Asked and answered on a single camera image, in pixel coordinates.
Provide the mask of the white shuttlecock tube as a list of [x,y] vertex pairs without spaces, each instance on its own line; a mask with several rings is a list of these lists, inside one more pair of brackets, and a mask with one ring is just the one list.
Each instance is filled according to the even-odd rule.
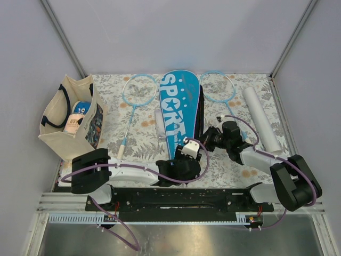
[[265,151],[275,155],[281,154],[282,148],[272,130],[270,121],[262,107],[255,89],[253,87],[248,87],[243,90],[242,95],[248,106],[251,118],[260,136]]

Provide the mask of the blue racket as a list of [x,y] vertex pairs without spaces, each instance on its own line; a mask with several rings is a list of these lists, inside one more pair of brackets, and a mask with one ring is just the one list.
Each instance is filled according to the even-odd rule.
[[118,150],[117,158],[122,159],[125,151],[126,141],[134,117],[135,110],[138,107],[148,105],[156,96],[157,82],[152,75],[136,74],[133,75],[124,85],[122,89],[122,99],[124,103],[132,106],[132,113],[130,115],[127,129],[121,145]]
[[200,76],[199,82],[208,100],[225,104],[230,115],[234,116],[229,103],[236,96],[236,88],[226,74],[217,70],[207,71]]

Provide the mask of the blue badminton racket cover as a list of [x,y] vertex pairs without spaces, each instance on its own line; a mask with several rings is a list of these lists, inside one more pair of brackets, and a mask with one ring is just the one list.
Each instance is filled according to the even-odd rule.
[[173,70],[161,78],[159,97],[168,153],[173,159],[184,138],[197,139],[203,133],[204,95],[196,74]]

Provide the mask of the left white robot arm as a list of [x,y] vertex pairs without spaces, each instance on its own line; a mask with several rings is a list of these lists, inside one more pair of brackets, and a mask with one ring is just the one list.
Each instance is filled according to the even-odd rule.
[[170,187],[199,179],[201,154],[197,142],[189,141],[178,146],[175,158],[155,163],[137,163],[111,158],[108,150],[101,148],[72,160],[71,192],[90,195],[105,211],[114,208],[110,181],[138,182],[149,186]]

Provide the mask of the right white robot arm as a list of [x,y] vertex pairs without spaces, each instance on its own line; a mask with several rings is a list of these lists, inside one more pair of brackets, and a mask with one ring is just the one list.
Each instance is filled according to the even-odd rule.
[[224,122],[222,128],[209,127],[199,141],[208,151],[224,149],[230,160],[272,177],[271,184],[259,183],[247,188],[250,193],[242,198],[242,204],[248,211],[256,210],[262,203],[277,203],[294,212],[314,204],[322,196],[321,186],[301,155],[285,158],[255,150],[242,138],[234,121]]

